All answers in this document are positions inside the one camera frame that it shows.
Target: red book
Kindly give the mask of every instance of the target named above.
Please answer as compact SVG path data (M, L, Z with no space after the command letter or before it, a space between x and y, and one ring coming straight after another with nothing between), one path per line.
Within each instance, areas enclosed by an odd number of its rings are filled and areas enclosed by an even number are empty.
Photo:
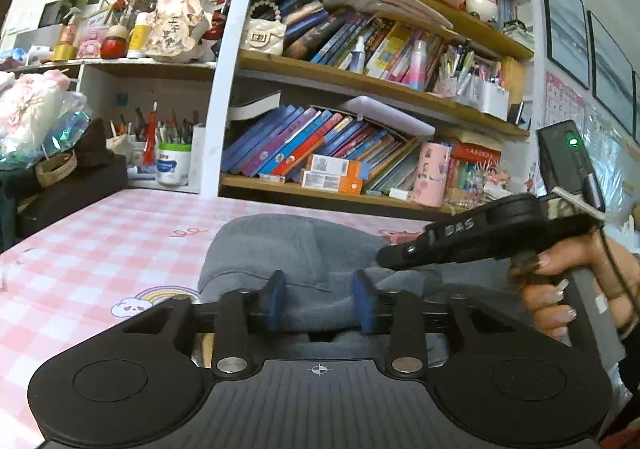
M363 140L365 140L370 135L373 135L375 130L370 124L366 124L363 129L361 129L358 133L356 133L355 137L347 142L344 146L342 146L336 152L333 152L331 156L335 156L335 158L342 158L343 156L353 153L355 151L354 147L359 146Z
M322 144L322 137L329 133L342 120L342 114L333 114L331 119L326 121L314 133L312 133L302 144L300 144L287 158L280 162L271 174L284 176L291 169L297 166L309 153Z

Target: pink cylinder container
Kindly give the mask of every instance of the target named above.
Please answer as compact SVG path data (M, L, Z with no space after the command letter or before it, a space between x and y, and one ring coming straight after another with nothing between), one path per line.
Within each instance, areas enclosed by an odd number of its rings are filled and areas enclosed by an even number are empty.
M420 205L440 207L444 201L447 167L451 149L443 144L425 142L415 177L412 200Z

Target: finger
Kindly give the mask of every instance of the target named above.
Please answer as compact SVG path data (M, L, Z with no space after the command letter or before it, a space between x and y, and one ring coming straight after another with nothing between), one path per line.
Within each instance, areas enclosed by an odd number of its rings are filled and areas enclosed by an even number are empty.
M543 330L542 333L548 335L549 337L553 337L554 339L560 340L569 333L569 328L567 328L566 326L561 326L558 328L554 328L553 330Z
M564 292L553 285L527 285L522 289L522 300L532 312L555 305L564 299Z
M533 314L533 323L538 330L553 330L567 326L576 317L575 310L568 305L559 304L538 310Z
M558 275L572 267L589 265L593 260L593 235L573 236L562 239L538 256L536 273Z

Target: purple book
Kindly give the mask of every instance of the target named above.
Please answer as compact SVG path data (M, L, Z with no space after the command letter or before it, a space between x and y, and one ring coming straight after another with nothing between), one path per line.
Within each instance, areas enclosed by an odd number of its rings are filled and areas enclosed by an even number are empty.
M246 176L255 176L258 171L278 152L282 147L285 140L298 131L308 121L313 119L317 110L315 108L308 108L306 112L300 115L295 121L291 122L286 129L280 133L277 137L271 140L268 145L261 150L260 153L254 156L249 163L242 168L242 174Z
M254 148L251 149L250 152L248 152L246 155L244 155L236 164L235 166L233 166L231 168L230 173L231 174L238 174L242 168L244 168L244 166L247 166L249 164L249 162L252 161L252 159L254 158L255 155L257 155L258 153L261 152L261 150L263 150L268 143L271 142L271 140L273 140L275 137L278 136L278 134L286 129L286 127L291 124L293 121L295 121L300 115L302 115L302 112L304 111L303 108L296 108L295 111L293 111L293 113L291 113L290 115L288 115L283 121L280 122L280 124L278 124L275 128L273 128L270 132L269 135L267 135L266 137L264 137L259 144L257 144Z

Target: white jar with green lid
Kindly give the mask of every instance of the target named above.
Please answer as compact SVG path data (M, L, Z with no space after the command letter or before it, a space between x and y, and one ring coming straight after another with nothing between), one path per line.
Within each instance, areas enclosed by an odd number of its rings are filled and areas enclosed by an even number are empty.
M171 144L161 142L156 158L156 182L168 186L189 183L191 144Z

